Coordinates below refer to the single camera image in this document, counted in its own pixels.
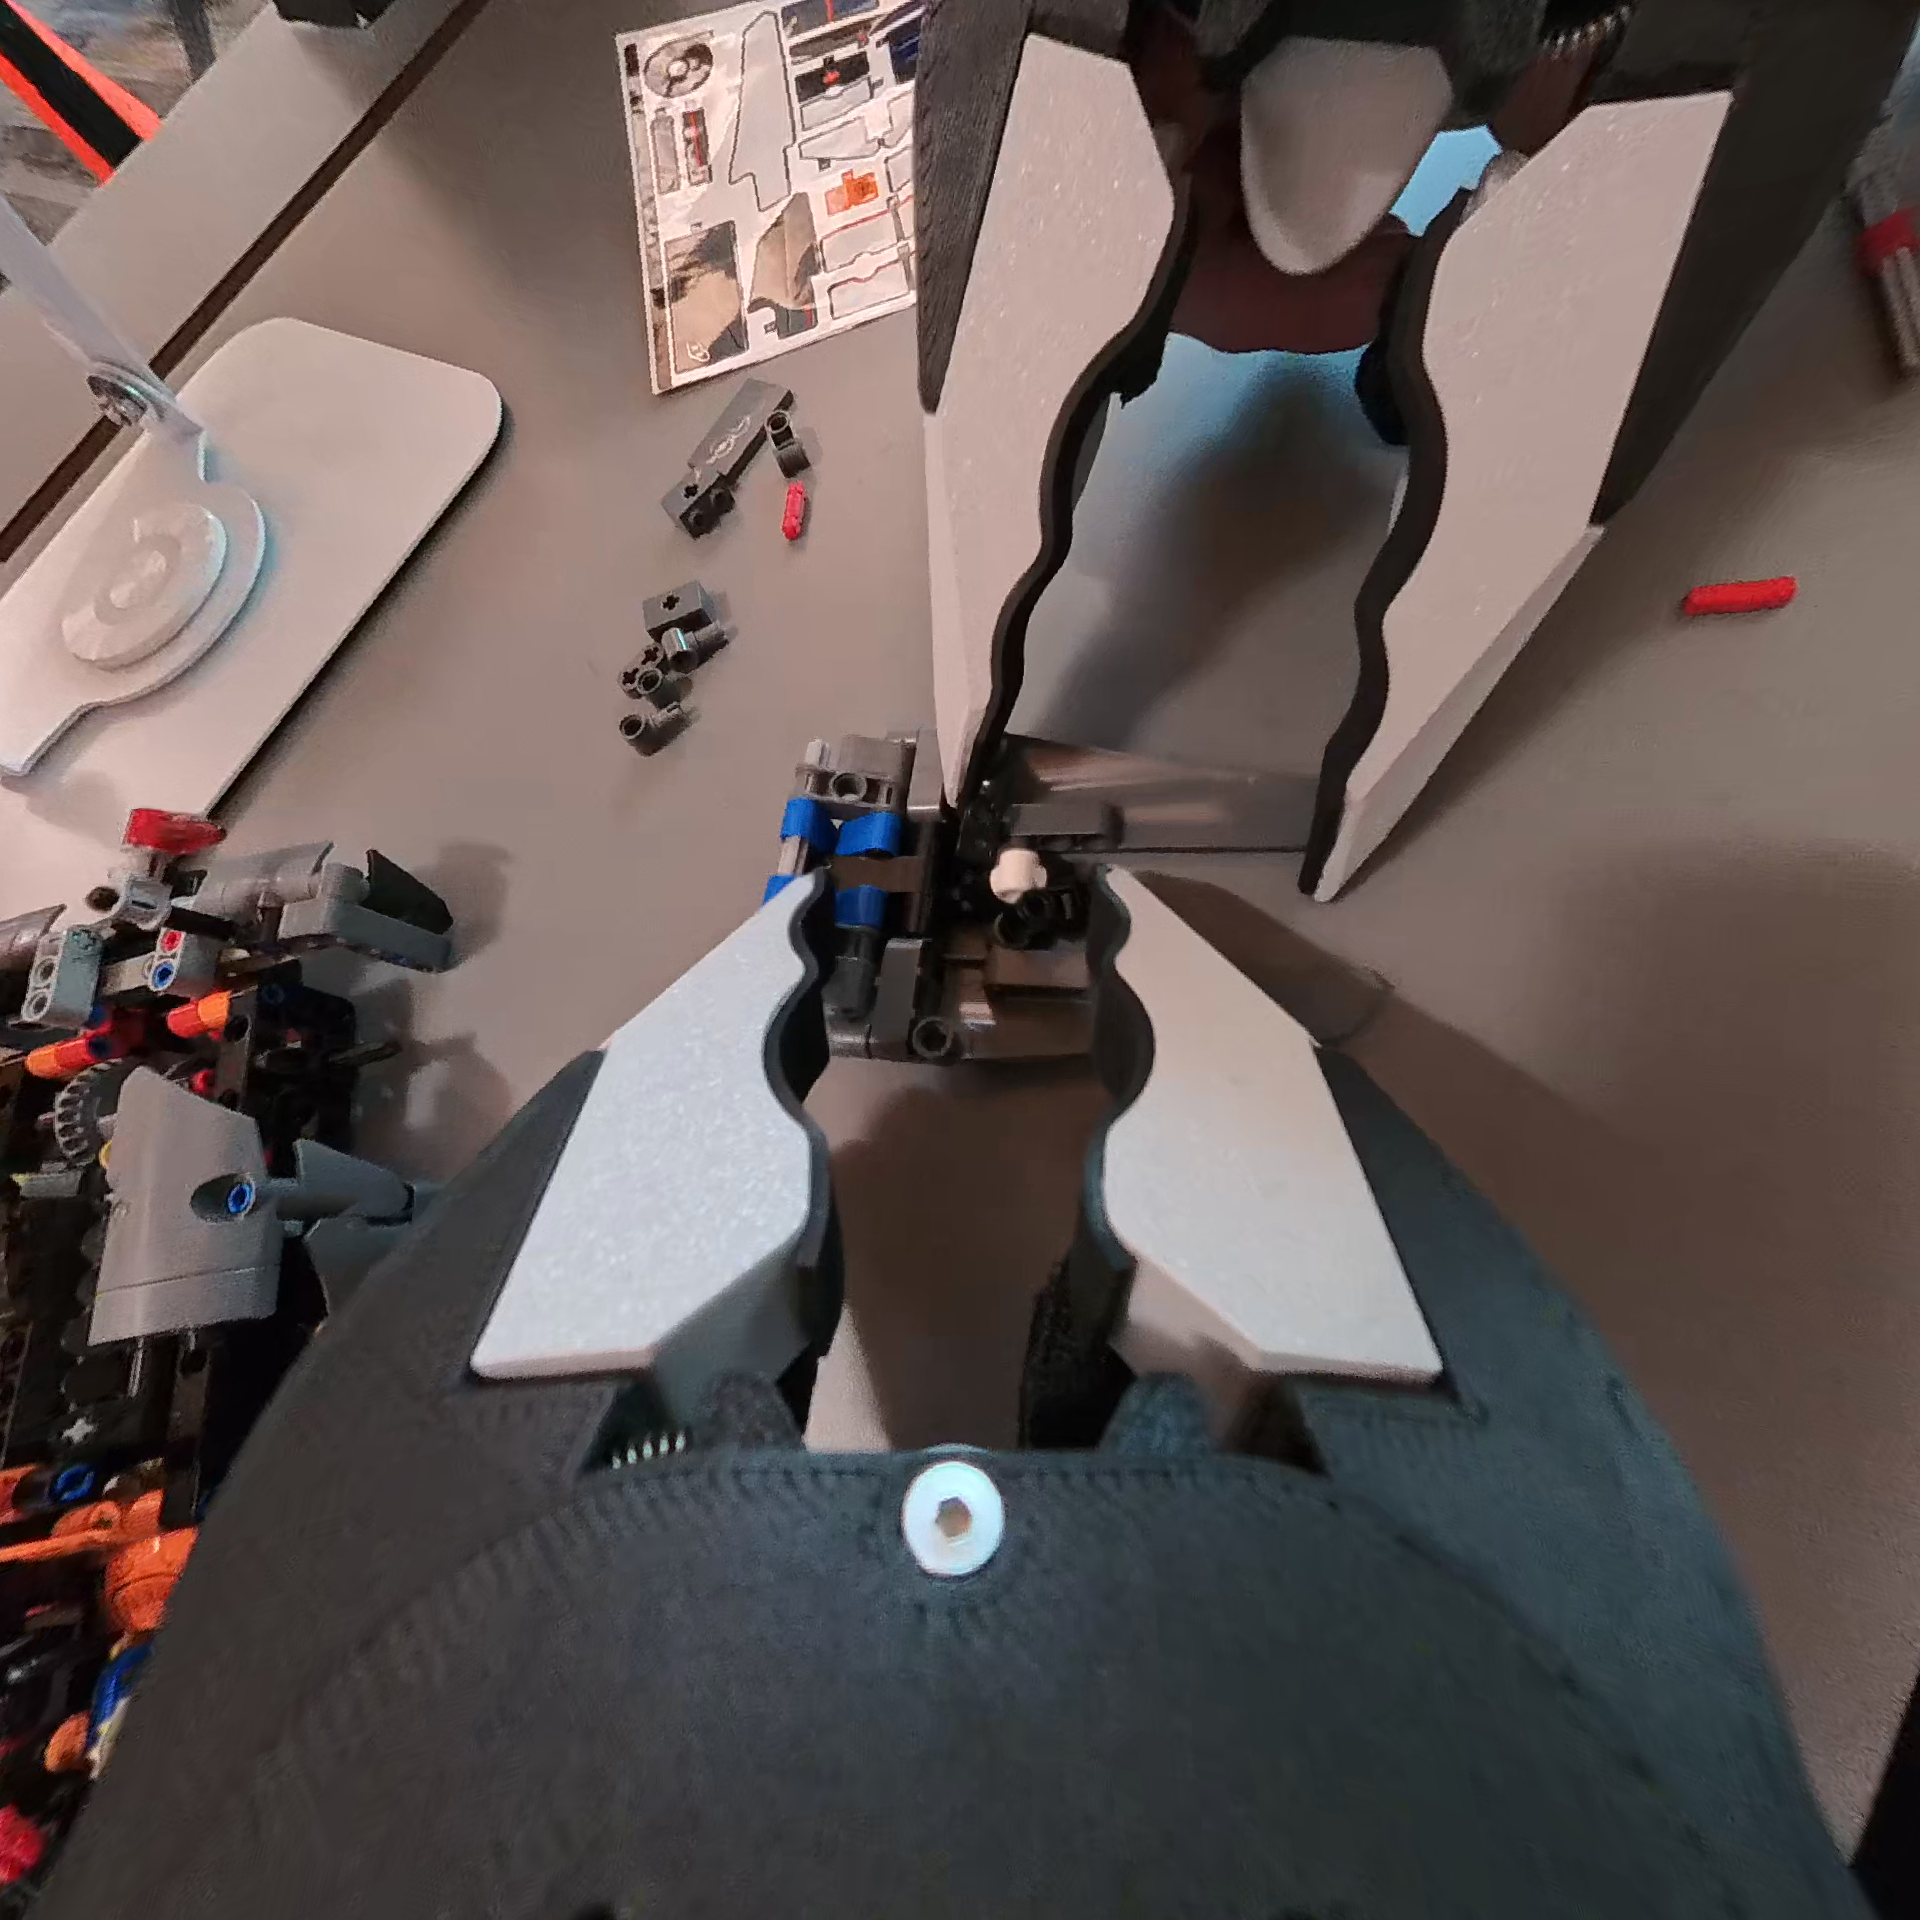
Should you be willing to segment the grey blue lego subassembly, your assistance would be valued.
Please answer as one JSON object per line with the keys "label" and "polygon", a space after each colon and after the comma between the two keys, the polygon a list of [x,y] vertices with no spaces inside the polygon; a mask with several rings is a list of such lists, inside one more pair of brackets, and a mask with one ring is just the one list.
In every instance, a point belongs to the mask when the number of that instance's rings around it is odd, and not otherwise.
{"label": "grey blue lego subassembly", "polygon": [[829,873],[824,986],[845,1058],[917,1065],[1080,1058],[1093,1035],[1088,901],[1112,864],[1296,852],[1312,779],[1008,733],[966,805],[939,739],[813,739],[768,893]]}

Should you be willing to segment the black orange striped box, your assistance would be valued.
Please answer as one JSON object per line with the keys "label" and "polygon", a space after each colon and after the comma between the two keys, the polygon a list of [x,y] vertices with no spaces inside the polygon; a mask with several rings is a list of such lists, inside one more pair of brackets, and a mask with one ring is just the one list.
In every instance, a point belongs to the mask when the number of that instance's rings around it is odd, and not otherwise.
{"label": "black orange striped box", "polygon": [[153,108],[13,3],[3,4],[3,82],[97,182],[160,130]]}

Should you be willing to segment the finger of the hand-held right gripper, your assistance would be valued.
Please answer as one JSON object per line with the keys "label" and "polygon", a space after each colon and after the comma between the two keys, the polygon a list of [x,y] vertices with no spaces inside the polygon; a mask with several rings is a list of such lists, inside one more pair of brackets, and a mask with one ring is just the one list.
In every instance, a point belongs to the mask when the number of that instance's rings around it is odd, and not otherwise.
{"label": "finger of the hand-held right gripper", "polygon": [[1733,104],[1592,106],[1534,156],[1490,160],[1422,241],[1386,353],[1408,466],[1355,601],[1310,899],[1382,851],[1600,539],[1600,483]]}
{"label": "finger of the hand-held right gripper", "polygon": [[1112,398],[1152,382],[1192,185],[1117,53],[950,33],[919,80],[929,636],[943,793],[967,809],[1018,704]]}

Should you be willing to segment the grey red lego rod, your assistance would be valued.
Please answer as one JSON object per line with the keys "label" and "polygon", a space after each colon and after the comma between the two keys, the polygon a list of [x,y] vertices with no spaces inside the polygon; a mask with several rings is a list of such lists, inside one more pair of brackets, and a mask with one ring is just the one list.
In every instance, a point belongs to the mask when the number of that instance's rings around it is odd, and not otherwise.
{"label": "grey red lego rod", "polygon": [[1918,227],[1894,170],[1863,153],[1845,185],[1856,224],[1856,265],[1879,316],[1894,372],[1918,379]]}

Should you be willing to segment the dark grey lego slope piece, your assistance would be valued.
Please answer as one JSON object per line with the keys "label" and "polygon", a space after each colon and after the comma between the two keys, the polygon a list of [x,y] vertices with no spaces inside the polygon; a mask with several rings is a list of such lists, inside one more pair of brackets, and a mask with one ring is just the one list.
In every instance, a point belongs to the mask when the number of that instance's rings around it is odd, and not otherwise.
{"label": "dark grey lego slope piece", "polygon": [[749,378],[725,400],[681,477],[664,493],[664,513],[694,539],[706,537],[735,508],[736,483],[768,442],[774,414],[794,392],[779,382]]}

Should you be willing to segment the lego sticker sheet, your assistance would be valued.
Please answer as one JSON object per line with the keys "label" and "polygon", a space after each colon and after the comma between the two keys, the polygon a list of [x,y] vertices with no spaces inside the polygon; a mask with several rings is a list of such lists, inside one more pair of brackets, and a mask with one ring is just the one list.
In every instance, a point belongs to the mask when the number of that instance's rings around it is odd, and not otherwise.
{"label": "lego sticker sheet", "polygon": [[753,3],[615,36],[657,396],[912,309],[922,21]]}

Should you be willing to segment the large grey black lego model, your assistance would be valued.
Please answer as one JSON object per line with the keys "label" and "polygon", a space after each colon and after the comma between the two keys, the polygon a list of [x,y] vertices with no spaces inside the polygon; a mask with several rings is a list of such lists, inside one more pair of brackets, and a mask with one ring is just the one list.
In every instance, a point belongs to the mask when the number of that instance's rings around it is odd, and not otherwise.
{"label": "large grey black lego model", "polygon": [[6,1915],[106,1769],[250,1432],[425,1209],[352,1153],[399,1043],[305,961],[446,971],[446,901],[377,851],[224,838],[137,806],[104,884],[6,918]]}

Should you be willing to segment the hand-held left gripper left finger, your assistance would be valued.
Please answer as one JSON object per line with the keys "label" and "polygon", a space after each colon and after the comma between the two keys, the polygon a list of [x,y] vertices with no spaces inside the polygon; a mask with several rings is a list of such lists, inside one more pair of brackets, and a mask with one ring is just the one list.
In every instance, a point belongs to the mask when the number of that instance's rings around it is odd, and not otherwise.
{"label": "hand-held left gripper left finger", "polygon": [[790,880],[590,1057],[471,1352],[486,1381],[808,1377],[842,1309],[824,870]]}

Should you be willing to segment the person's right hand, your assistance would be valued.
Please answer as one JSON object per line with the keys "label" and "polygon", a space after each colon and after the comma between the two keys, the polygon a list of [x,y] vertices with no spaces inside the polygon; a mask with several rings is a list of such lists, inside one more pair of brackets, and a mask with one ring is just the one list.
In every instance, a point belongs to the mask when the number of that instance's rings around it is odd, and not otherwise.
{"label": "person's right hand", "polygon": [[1184,280],[1168,337],[1214,353],[1355,353],[1374,340],[1415,235],[1386,212],[1334,267],[1279,270],[1258,246],[1242,195],[1237,109],[1201,91],[1174,117],[1186,162]]}

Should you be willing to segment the silver flat lamp base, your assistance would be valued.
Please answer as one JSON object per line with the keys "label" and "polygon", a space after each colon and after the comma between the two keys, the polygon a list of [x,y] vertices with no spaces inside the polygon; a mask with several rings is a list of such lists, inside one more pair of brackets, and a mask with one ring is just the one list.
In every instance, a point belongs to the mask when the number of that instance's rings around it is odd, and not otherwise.
{"label": "silver flat lamp base", "polygon": [[6,779],[217,801],[494,450],[487,378],[302,321],[175,392],[6,206],[6,280],[131,443],[6,589]]}

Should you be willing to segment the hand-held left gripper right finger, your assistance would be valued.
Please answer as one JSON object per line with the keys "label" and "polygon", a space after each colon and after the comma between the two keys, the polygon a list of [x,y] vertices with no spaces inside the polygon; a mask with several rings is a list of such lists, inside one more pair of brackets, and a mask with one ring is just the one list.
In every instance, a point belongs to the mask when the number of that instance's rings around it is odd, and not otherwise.
{"label": "hand-held left gripper right finger", "polygon": [[1138,1377],[1430,1385],[1443,1357],[1307,1026],[1138,876],[1088,936],[1112,1118],[1087,1222]]}

